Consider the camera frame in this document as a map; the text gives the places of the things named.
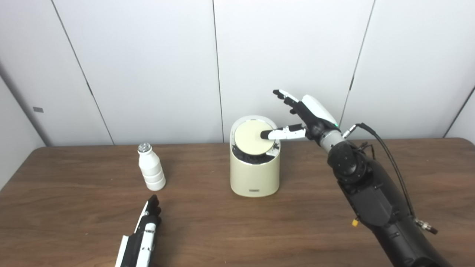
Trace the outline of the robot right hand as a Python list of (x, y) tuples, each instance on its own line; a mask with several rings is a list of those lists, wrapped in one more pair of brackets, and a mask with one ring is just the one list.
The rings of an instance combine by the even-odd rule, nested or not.
[(298, 115), (303, 124), (289, 125), (265, 130), (260, 133), (260, 138), (265, 140), (283, 140), (307, 138), (319, 143), (329, 132), (341, 132), (335, 118), (314, 97), (305, 95), (298, 100), (284, 90), (273, 90), (279, 99), (291, 107), (290, 113)]

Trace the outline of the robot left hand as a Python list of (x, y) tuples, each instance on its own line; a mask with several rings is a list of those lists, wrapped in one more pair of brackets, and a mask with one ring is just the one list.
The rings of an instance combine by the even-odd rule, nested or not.
[(157, 243), (157, 230), (161, 224), (158, 196), (153, 194), (141, 211), (134, 233), (122, 236), (116, 267), (149, 267)]

